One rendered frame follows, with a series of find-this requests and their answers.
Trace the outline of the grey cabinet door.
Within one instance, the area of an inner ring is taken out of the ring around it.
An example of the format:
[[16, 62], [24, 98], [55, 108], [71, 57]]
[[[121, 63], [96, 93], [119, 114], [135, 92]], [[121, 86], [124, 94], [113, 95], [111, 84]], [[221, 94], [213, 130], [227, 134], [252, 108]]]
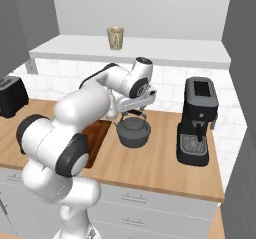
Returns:
[[0, 79], [58, 35], [54, 0], [0, 0]]
[[256, 131], [256, 0], [230, 0], [222, 42], [247, 126]]

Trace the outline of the dark grey kettle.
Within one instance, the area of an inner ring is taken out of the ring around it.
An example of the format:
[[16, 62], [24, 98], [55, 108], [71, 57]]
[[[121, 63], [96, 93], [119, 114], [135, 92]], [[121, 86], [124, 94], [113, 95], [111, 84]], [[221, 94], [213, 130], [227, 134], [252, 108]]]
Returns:
[[128, 148], [143, 147], [151, 134], [151, 126], [147, 122], [147, 118], [136, 115], [126, 118], [122, 116], [120, 121], [115, 124], [121, 144]]

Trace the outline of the white drawer front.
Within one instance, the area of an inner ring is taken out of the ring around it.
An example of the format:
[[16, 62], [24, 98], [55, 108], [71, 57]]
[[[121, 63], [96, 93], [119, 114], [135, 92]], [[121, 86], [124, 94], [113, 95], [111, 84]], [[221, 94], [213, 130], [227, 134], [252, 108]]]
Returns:
[[8, 168], [0, 168], [0, 186], [1, 187], [15, 187], [18, 189], [25, 189], [22, 180], [22, 171]]
[[[212, 220], [217, 207], [216, 202], [107, 184], [101, 184], [101, 190], [101, 201], [104, 202], [124, 204], [203, 220]], [[147, 203], [122, 200], [120, 196], [127, 193], [137, 197], [142, 195], [143, 198], [147, 199]]]
[[[104, 201], [88, 213], [102, 239], [207, 239], [211, 226], [210, 220]], [[123, 224], [127, 217], [141, 219], [145, 227]]]

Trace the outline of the white cabinet shelf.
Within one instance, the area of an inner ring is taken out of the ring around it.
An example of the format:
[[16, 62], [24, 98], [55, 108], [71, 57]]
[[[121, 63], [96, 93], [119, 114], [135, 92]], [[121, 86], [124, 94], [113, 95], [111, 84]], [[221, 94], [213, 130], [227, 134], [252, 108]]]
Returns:
[[125, 37], [111, 50], [106, 36], [59, 35], [30, 51], [31, 58], [132, 63], [145, 57], [155, 65], [228, 70], [231, 58], [221, 41]]

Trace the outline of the beige patterned mug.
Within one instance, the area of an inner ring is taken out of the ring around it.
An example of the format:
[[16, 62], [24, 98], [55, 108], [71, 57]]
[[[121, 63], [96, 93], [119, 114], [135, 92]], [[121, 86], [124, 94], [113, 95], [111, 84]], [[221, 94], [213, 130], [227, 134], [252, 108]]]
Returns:
[[124, 29], [122, 27], [109, 27], [107, 29], [108, 41], [111, 50], [121, 50], [123, 46]]

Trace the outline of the black coffee machine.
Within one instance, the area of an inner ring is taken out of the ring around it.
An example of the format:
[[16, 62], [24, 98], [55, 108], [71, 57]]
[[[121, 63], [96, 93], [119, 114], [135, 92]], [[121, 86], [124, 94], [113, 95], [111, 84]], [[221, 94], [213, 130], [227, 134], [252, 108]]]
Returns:
[[190, 77], [185, 82], [181, 122], [177, 126], [176, 158], [185, 165], [204, 167], [209, 163], [208, 124], [214, 129], [218, 98], [207, 77]]

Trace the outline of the brown wooden tray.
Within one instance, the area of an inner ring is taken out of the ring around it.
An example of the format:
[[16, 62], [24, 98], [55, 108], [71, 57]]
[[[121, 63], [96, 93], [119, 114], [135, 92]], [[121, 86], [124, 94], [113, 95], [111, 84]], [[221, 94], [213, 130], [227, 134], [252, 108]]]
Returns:
[[99, 149], [103, 143], [103, 140], [111, 126], [110, 121], [97, 120], [91, 125], [89, 125], [83, 134], [88, 138], [89, 153], [90, 157], [88, 159], [86, 168], [91, 168], [95, 162]]

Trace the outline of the grey wall outlet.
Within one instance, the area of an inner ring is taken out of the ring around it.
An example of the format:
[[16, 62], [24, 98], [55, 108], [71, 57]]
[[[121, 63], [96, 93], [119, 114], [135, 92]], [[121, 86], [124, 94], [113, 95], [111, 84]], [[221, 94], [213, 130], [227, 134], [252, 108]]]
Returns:
[[26, 63], [25, 63], [25, 67], [26, 67], [26, 71], [28, 74], [37, 74], [38, 70], [37, 70], [37, 65], [34, 59], [29, 59]]

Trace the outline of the black toaster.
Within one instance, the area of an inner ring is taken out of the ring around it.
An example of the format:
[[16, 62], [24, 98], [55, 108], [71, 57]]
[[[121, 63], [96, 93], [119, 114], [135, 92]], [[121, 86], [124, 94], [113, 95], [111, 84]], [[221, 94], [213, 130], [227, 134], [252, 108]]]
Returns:
[[0, 79], [0, 116], [11, 118], [27, 105], [29, 97], [20, 77], [6, 76]]

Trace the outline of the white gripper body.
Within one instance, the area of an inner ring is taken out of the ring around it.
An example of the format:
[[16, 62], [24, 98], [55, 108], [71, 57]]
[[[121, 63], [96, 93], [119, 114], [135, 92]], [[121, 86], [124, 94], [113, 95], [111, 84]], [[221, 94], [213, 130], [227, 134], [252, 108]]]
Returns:
[[140, 97], [130, 99], [128, 97], [123, 97], [117, 101], [117, 111], [118, 112], [127, 112], [132, 109], [137, 109], [145, 107], [152, 104], [155, 101], [156, 92], [148, 91]]

